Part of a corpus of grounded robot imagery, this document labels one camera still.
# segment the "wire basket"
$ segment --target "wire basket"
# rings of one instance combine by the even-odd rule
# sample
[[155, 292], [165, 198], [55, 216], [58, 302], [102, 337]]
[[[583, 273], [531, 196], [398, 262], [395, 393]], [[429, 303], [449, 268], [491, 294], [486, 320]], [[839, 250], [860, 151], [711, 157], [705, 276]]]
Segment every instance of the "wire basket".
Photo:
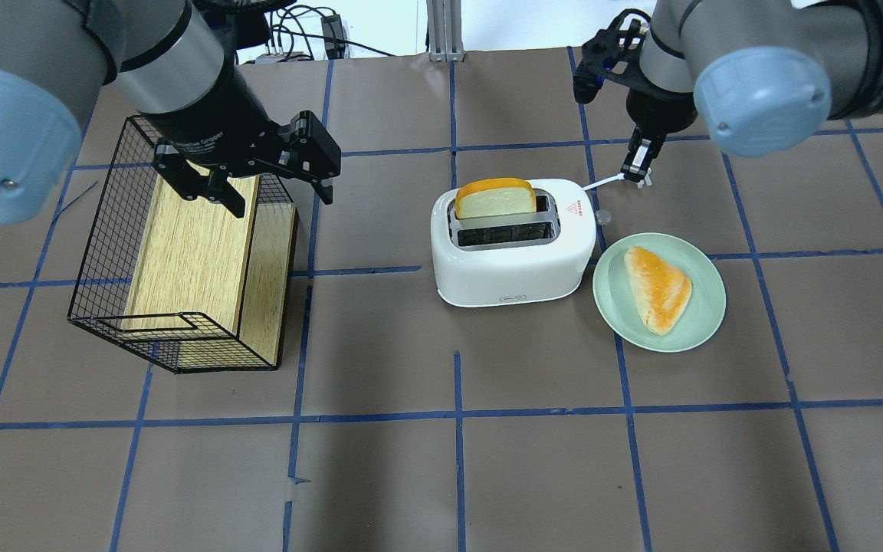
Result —
[[[150, 162], [159, 137], [143, 117], [125, 119], [67, 320], [172, 373], [277, 370], [277, 361], [269, 363], [203, 312], [126, 315], [158, 179]], [[253, 209], [266, 203], [292, 203], [284, 184], [274, 175], [261, 176]], [[125, 328], [138, 327], [140, 320], [152, 321], [158, 329]], [[281, 358], [281, 347], [277, 358]]]

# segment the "blue cap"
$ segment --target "blue cap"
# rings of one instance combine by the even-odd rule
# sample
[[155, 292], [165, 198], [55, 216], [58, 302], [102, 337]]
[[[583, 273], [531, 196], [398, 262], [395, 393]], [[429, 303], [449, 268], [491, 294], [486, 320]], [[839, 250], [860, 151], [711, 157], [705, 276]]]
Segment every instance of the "blue cap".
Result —
[[830, 115], [830, 90], [830, 78], [810, 56], [756, 46], [707, 66], [694, 85], [694, 103], [718, 147], [757, 157], [812, 136]]
[[0, 70], [0, 224], [36, 216], [80, 149], [63, 102]]

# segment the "bread slice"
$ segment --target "bread slice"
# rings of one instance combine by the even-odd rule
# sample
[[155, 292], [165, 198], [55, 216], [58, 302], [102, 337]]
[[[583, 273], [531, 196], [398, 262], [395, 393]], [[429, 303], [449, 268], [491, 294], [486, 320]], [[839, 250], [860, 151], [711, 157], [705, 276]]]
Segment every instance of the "bread slice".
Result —
[[537, 196], [525, 179], [490, 178], [470, 182], [455, 195], [455, 218], [537, 212]]
[[693, 284], [682, 270], [637, 245], [624, 257], [635, 310], [656, 335], [666, 335], [680, 319]]

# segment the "toaster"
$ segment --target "toaster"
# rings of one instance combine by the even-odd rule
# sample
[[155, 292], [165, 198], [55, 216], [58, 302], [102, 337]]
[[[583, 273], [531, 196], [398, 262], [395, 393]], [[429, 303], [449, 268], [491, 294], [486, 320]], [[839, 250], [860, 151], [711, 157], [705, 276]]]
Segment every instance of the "toaster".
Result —
[[595, 247], [595, 213], [568, 179], [531, 179], [537, 212], [455, 218], [455, 193], [432, 209], [438, 294], [456, 307], [495, 307], [566, 297]]

